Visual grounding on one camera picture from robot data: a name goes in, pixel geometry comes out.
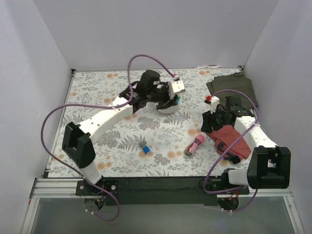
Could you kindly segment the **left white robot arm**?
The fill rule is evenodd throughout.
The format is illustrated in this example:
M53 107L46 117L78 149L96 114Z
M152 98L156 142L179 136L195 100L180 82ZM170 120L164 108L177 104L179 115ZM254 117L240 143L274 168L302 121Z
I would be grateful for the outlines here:
M66 125L62 149L76 164L87 182L87 189L98 195L104 188L104 177L95 164L93 144L119 121L131 116L147 103L155 103L158 111L171 114L179 105L179 93L185 90L183 81L173 76L171 81L161 81L160 74L146 70L139 81L130 84L104 110L78 124Z

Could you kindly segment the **blue and grey cap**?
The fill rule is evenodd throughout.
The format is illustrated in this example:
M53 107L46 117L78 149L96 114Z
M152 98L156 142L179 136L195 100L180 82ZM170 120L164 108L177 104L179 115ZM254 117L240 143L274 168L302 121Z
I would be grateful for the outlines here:
M144 140L139 143L139 146L140 146L140 148L143 150L143 152L145 154L148 154L151 151L150 148L147 145L147 142L144 141Z

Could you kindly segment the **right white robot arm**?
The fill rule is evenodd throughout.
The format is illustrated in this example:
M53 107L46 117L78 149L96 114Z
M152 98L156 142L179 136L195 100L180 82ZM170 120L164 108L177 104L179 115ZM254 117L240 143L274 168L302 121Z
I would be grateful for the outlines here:
M240 135L236 141L245 140L251 150L247 169L226 169L216 181L209 178L205 188L209 191L222 190L233 193L241 186L252 189L286 189L290 183L291 152L287 147L278 146L263 132L256 116L241 105L239 97L227 96L226 104L219 98L208 97L205 103L209 111L203 113L201 130L213 133L226 126Z

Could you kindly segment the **white round compartment organizer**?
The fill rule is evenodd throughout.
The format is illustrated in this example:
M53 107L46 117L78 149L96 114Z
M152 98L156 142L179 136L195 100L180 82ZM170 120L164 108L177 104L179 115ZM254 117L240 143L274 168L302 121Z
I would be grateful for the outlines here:
M166 114L166 115L172 114L179 109L179 104L180 104L180 101L177 101L175 105L170 106L166 109L158 109L157 111L162 113L162 114Z

